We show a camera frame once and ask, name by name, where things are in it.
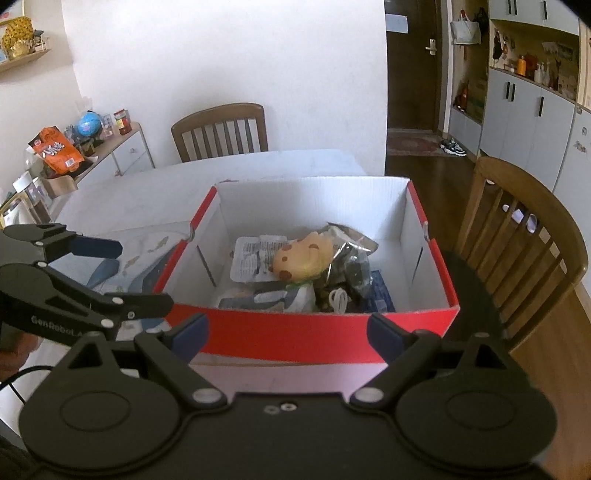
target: shoe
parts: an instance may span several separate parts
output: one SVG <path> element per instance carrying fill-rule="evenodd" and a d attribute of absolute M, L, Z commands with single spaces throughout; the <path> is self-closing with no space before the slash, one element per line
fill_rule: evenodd
<path fill-rule="evenodd" d="M 465 157 L 466 150 L 464 150 L 458 143 L 453 139 L 450 138 L 449 140 L 442 140 L 441 141 L 441 149 L 450 155 L 456 155 L 458 157 Z"/>

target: picture frame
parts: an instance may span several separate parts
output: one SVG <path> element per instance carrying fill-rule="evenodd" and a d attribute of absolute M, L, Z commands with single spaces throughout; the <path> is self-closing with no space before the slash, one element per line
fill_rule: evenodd
<path fill-rule="evenodd" d="M 0 25 L 10 23 L 18 17 L 23 17 L 25 14 L 25 0 L 17 0 L 4 13 L 0 14 Z"/>

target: red and white box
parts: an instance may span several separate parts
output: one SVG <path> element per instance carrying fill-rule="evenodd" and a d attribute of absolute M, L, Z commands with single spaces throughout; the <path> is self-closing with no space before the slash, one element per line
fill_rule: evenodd
<path fill-rule="evenodd" d="M 212 365 L 382 364 L 366 337 L 368 314 L 285 314 L 212 307 L 229 278 L 241 236 L 303 238 L 327 222 L 350 226 L 379 243 L 369 259 L 380 273 L 396 313 L 385 316 L 408 331 L 445 334 L 459 311 L 453 284 L 409 179 L 316 177 L 232 181 L 212 187 L 191 226 L 194 235 L 172 254 L 156 292 L 169 293 L 174 326 L 206 313 Z"/>

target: drawer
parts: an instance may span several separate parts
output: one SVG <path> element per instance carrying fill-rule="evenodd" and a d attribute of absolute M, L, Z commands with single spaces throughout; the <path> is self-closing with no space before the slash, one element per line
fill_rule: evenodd
<path fill-rule="evenodd" d="M 113 155 L 115 156 L 115 161 L 119 166 L 121 174 L 124 174 L 144 153 L 146 153 L 146 146 L 142 139 L 142 135 L 139 132 L 132 135 L 125 141 L 125 143 L 118 146 L 113 152 Z"/>
<path fill-rule="evenodd" d="M 152 166 L 152 162 L 150 162 L 150 157 L 146 152 L 140 158 L 138 158 L 130 168 L 127 169 L 124 176 L 127 177 L 129 175 L 133 175 L 135 173 L 139 173 L 141 171 L 152 170 L 154 167 Z"/>
<path fill-rule="evenodd" d="M 112 180 L 118 176 L 119 169 L 117 168 L 115 159 L 113 155 L 109 155 L 98 162 L 98 164 L 95 165 L 92 170 L 90 170 L 84 177 L 80 179 L 77 185 L 80 189 L 82 187 L 100 183 L 102 181 Z"/>

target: blue package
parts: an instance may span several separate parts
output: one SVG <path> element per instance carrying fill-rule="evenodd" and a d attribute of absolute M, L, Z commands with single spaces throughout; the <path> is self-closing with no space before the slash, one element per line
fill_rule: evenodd
<path fill-rule="evenodd" d="M 363 300 L 361 308 L 366 313 L 394 313 L 394 303 L 390 298 L 390 293 L 386 288 L 384 279 L 379 270 L 371 272 L 372 286 L 369 298 Z"/>

